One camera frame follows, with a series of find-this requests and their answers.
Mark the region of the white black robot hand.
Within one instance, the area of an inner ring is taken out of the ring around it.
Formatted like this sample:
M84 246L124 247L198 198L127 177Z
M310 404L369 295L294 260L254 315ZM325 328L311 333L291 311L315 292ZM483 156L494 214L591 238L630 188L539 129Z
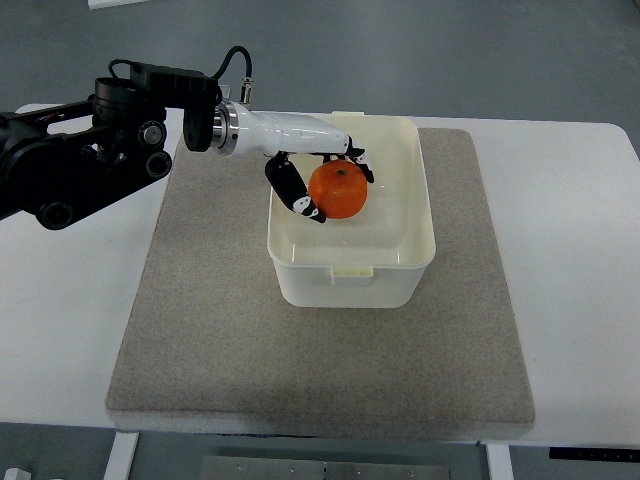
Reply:
M214 113L211 147L229 157L251 152L272 157L265 175L273 191L289 210L318 223L325 223L326 215L311 199L288 153L325 154L324 162L342 160L344 154L368 183L375 182L364 148L337 127L306 114L251 111L238 102L223 102Z

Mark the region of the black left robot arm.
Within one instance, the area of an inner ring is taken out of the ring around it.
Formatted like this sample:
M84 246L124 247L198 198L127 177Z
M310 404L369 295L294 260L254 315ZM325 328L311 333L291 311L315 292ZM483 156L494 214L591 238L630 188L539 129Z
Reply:
M86 100L1 117L1 214L27 212L50 230L64 229L166 177L173 165L165 125L171 108L183 112L190 151L222 156L256 152L266 177L291 211L316 222L329 215L310 195L291 162L319 156L375 180L366 151L347 133L304 114L252 111L253 80L245 76L238 101L217 75L129 63L129 74L95 82Z

